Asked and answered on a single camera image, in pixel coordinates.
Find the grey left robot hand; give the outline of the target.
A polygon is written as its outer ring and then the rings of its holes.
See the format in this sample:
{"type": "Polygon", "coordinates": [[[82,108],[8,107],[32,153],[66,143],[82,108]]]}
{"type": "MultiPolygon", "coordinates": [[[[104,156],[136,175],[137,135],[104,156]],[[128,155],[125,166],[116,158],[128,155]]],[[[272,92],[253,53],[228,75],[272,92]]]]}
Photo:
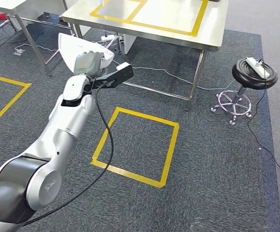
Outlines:
{"type": "Polygon", "coordinates": [[[108,74],[107,68],[101,68],[103,53],[89,51],[78,55],[73,69],[74,75],[87,75],[95,78],[108,74]]]}

